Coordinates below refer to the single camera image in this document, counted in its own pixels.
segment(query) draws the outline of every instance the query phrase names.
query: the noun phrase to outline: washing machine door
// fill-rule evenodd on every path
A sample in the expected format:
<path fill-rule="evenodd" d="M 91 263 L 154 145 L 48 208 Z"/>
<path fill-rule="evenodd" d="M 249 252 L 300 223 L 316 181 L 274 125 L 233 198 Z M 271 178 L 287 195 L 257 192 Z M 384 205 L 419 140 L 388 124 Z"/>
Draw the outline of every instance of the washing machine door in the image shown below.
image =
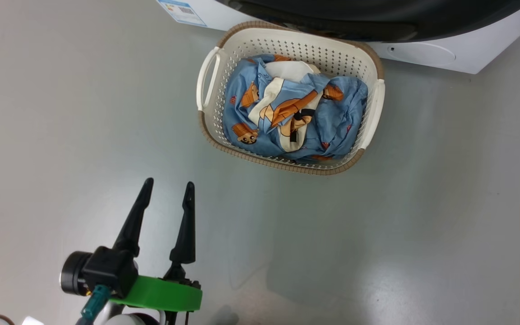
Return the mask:
<path fill-rule="evenodd" d="M 520 9 L 520 0 L 218 0 L 298 31 L 353 41 L 409 42 L 474 31 Z"/>

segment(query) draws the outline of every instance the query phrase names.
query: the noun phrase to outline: blue fabric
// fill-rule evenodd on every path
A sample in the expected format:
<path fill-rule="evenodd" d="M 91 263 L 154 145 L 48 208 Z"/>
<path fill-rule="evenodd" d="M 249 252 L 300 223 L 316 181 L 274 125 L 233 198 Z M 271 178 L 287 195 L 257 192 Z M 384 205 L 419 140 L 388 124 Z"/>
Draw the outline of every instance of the blue fabric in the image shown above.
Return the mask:
<path fill-rule="evenodd" d="M 338 87 L 341 100 L 322 97 L 312 120 L 307 124 L 306 138 L 299 150 L 286 152 L 280 145 L 276 126 L 260 119 L 258 126 L 248 114 L 264 97 L 272 76 L 265 63 L 274 61 L 272 55 L 261 55 L 241 60 L 226 86 L 223 111 L 223 131 L 235 146 L 260 156 L 285 157 L 309 162 L 329 158 L 338 159 L 350 152 L 367 105 L 367 85 L 358 78 L 338 76 L 329 79 L 324 74 L 306 74 L 299 83 L 285 80 L 282 90 L 273 101 L 276 105 L 289 99 L 303 98 L 312 91 L 321 92 L 325 86 Z M 284 125 L 292 117 L 279 121 Z"/>

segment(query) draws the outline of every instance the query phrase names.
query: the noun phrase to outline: perforated basket wall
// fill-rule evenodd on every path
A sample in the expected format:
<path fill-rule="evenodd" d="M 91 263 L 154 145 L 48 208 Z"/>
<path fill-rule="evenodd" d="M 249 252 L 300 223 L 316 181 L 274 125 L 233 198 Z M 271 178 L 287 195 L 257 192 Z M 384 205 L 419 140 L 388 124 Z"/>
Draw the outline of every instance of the perforated basket wall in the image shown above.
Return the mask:
<path fill-rule="evenodd" d="M 258 54 L 280 54 L 293 60 L 314 64 L 321 72 L 330 76 L 355 76 L 367 84 L 367 107 L 357 139 L 349 154 L 341 160 L 329 160 L 321 164 L 299 164 L 278 157 L 257 156 L 233 146 L 225 138 L 222 118 L 226 84 L 242 58 Z M 202 88 L 212 65 L 214 70 L 208 93 L 204 98 Z M 352 167 L 372 140 L 384 103 L 383 78 L 380 59 L 368 45 L 345 43 L 289 31 L 263 22 L 243 23 L 227 31 L 202 65 L 196 90 L 200 127 L 214 147 L 234 156 L 288 171 L 333 175 Z"/>

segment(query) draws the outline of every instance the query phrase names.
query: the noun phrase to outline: black cylindrical component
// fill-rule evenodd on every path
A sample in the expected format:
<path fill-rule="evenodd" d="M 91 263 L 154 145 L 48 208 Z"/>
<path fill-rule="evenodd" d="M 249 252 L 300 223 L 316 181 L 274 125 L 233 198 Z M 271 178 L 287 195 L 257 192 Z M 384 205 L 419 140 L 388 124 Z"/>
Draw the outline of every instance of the black cylindrical component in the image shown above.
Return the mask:
<path fill-rule="evenodd" d="M 77 294 L 78 296 L 86 296 L 88 287 L 85 284 L 81 270 L 89 258 L 91 253 L 86 251 L 74 251 L 68 256 L 61 269 L 60 286 L 61 290 L 69 294 Z"/>

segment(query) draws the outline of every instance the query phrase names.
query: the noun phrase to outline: brown basket rim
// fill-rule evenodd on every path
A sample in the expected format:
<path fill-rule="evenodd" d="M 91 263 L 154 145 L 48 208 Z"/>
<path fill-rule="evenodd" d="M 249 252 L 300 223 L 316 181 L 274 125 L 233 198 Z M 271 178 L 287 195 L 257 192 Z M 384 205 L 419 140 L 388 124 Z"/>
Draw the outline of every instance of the brown basket rim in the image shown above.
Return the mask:
<path fill-rule="evenodd" d="M 286 28 L 278 26 L 278 25 L 267 23 L 265 21 L 248 21 L 246 23 L 238 24 L 238 25 L 232 27 L 231 29 L 229 29 L 229 31 L 227 31 L 224 34 L 224 36 L 218 41 L 218 45 L 217 46 L 219 48 L 222 48 L 224 46 L 224 44 L 226 43 L 226 41 L 232 35 L 234 35 L 235 33 L 239 32 L 239 31 L 242 31 L 244 29 L 248 29 L 248 28 L 290 30 L 290 29 L 286 29 Z M 360 42 L 344 41 L 344 40 L 340 40 L 340 39 L 336 39 L 336 40 L 340 41 L 340 42 L 348 43 L 348 44 L 353 45 L 353 46 L 363 50 L 364 52 L 366 52 L 370 56 L 370 58 L 372 58 L 372 60 L 374 62 L 374 65 L 375 65 L 376 70 L 377 70 L 378 78 L 379 79 L 384 79 L 384 69 L 382 67 L 382 63 L 380 61 L 380 58 L 378 57 L 378 55 L 374 52 L 374 50 L 368 44 L 360 43 Z M 199 114 L 198 122 L 200 124 L 200 129 L 202 130 L 202 134 L 204 134 L 204 137 L 215 148 L 217 148 L 219 150 L 222 150 L 223 152 L 227 152 L 227 153 L 229 153 L 229 154 L 231 154 L 231 155 L 233 155 L 235 157 L 239 157 L 239 158 L 242 158 L 242 159 L 245 159 L 245 160 L 248 160 L 248 161 L 252 161 L 252 162 L 254 162 L 256 164 L 260 164 L 260 165 L 264 165 L 264 166 L 268 166 L 268 167 L 273 167 L 273 168 L 277 168 L 277 169 L 282 169 L 282 170 L 285 170 L 285 171 L 298 172 L 298 173 L 307 173 L 307 174 L 310 174 L 310 175 L 322 175 L 322 176 L 336 175 L 338 173 L 341 173 L 341 172 L 351 168 L 354 164 L 357 163 L 357 161 L 362 157 L 362 155 L 365 152 L 365 150 L 363 148 L 360 148 L 359 150 L 357 150 L 357 153 L 354 155 L 354 157 L 351 160 L 349 160 L 345 164 L 343 164 L 341 166 L 338 166 L 337 168 L 333 168 L 333 169 L 307 168 L 307 167 L 300 167 L 300 166 L 295 166 L 295 165 L 289 165 L 289 164 L 285 164 L 283 162 L 278 162 L 278 161 L 266 160 L 264 158 L 252 156 L 251 154 L 246 154 L 244 152 L 239 152 L 238 150 L 234 150 L 232 148 L 229 148 L 229 147 L 221 144 L 220 142 L 216 141 L 215 138 L 213 138 L 212 135 L 210 134 L 210 131 L 208 130 L 208 128 L 206 127 L 206 120 L 205 120 L 206 117 L 205 117 L 204 112 L 203 111 L 198 111 L 198 114 Z"/>

